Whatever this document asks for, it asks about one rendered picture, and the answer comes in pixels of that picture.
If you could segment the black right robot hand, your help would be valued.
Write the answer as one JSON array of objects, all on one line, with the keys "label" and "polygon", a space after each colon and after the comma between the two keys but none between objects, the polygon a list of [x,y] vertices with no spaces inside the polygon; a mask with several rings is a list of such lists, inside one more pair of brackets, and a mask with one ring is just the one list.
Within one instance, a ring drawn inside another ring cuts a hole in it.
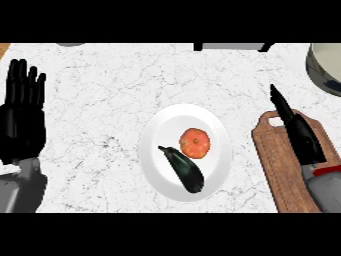
[{"label": "black right robot hand", "polygon": [[317,164],[326,161],[320,143],[311,127],[298,113],[294,113],[288,102],[270,85],[270,101],[276,107],[279,118],[286,129],[292,151],[301,165]]}]

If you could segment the white oval plate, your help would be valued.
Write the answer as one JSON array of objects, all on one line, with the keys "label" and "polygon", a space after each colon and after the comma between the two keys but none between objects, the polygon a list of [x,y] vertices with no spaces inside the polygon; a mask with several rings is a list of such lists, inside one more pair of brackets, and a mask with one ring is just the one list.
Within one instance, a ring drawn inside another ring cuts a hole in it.
[{"label": "white oval plate", "polygon": [[211,196],[232,162],[230,138],[215,115],[192,104],[165,107],[148,122],[139,158],[161,195],[179,202]]}]

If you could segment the dark purple eggplant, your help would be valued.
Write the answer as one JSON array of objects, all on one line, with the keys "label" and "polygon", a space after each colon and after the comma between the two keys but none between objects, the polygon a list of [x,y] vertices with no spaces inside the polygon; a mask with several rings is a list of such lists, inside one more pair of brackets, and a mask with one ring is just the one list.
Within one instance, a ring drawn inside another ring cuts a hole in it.
[{"label": "dark purple eggplant", "polygon": [[198,193],[204,188],[204,175],[187,156],[173,147],[159,146],[181,185],[189,193]]}]

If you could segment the orange tomato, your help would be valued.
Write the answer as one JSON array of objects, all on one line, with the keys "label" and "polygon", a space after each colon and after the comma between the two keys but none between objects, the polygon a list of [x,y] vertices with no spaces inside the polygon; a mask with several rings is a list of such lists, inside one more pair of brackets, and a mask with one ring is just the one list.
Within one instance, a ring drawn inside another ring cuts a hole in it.
[{"label": "orange tomato", "polygon": [[179,139],[181,153],[193,158],[202,159],[210,151],[210,137],[207,132],[196,128],[189,128]]}]

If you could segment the grey appliance with black legs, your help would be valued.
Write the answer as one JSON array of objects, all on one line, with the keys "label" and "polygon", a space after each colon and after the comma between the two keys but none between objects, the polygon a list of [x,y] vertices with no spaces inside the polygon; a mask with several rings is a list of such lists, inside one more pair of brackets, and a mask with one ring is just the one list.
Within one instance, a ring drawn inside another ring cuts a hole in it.
[{"label": "grey appliance with black legs", "polygon": [[266,52],[272,47],[272,43],[195,43],[193,50],[205,49],[232,49],[232,50],[255,50]]}]

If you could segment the brown wooden cutting board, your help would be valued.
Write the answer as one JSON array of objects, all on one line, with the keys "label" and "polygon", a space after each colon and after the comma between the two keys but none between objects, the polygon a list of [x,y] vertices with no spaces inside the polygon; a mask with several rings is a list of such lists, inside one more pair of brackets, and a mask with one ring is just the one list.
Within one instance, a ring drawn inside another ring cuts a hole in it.
[{"label": "brown wooden cutting board", "polygon": [[272,126],[269,119],[276,111],[261,114],[251,130],[252,142],[261,167],[280,213],[319,213],[319,208],[306,190],[301,168],[283,126]]}]

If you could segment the pale grey bowl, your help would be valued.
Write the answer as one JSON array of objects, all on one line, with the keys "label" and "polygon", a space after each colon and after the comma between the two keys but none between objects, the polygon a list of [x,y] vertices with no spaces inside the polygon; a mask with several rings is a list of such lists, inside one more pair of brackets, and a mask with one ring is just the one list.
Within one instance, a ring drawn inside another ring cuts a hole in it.
[{"label": "pale grey bowl", "polygon": [[341,97],[341,43],[311,43],[306,55],[306,72],[314,85]]}]

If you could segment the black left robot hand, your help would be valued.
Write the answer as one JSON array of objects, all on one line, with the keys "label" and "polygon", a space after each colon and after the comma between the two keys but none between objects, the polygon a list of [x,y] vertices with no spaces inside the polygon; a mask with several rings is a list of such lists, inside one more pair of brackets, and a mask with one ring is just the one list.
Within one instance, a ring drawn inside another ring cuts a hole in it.
[{"label": "black left robot hand", "polygon": [[0,160],[4,165],[40,155],[46,144],[46,74],[26,60],[13,59],[6,77],[4,103],[0,105]]}]

